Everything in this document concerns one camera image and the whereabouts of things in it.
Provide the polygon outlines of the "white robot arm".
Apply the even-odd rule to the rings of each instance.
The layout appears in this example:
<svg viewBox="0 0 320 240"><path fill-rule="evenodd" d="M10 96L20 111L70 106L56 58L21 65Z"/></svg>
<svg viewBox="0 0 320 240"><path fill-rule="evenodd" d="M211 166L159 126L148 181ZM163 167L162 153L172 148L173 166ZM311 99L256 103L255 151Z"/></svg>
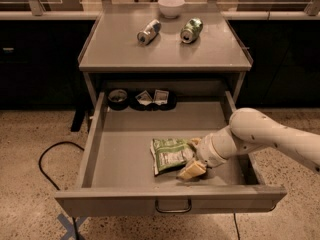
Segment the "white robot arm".
<svg viewBox="0 0 320 240"><path fill-rule="evenodd" d="M208 168L225 164L231 157L264 147L274 148L318 173L320 136L282 125L252 108L235 110L229 124L200 139L196 156L179 172L178 178L190 180L203 175Z"/></svg>

